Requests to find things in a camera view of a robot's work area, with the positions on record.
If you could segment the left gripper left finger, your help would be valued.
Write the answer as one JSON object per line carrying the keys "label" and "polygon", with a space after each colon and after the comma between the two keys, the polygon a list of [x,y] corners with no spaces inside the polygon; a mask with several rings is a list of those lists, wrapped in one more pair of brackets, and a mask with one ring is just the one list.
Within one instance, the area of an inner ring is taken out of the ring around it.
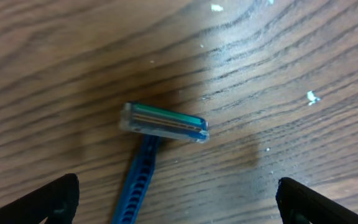
{"label": "left gripper left finger", "polygon": [[3,223],[72,224],[79,205],[76,174],[65,174],[0,208]]}

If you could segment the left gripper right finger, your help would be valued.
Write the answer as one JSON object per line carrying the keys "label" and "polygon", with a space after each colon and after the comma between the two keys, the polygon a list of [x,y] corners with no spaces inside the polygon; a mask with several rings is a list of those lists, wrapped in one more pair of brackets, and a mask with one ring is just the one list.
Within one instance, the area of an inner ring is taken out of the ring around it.
{"label": "left gripper right finger", "polygon": [[283,224],[358,223],[358,214],[289,177],[278,181],[275,198]]}

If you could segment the blue disposable razor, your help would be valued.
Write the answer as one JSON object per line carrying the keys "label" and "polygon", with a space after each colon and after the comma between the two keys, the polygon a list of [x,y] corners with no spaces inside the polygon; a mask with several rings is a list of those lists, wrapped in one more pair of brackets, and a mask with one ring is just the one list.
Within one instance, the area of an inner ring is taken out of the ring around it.
{"label": "blue disposable razor", "polygon": [[119,127],[143,135],[111,221],[112,224],[133,224],[152,180],[161,139],[204,143],[209,140],[209,124],[197,116],[128,102],[122,109]]}

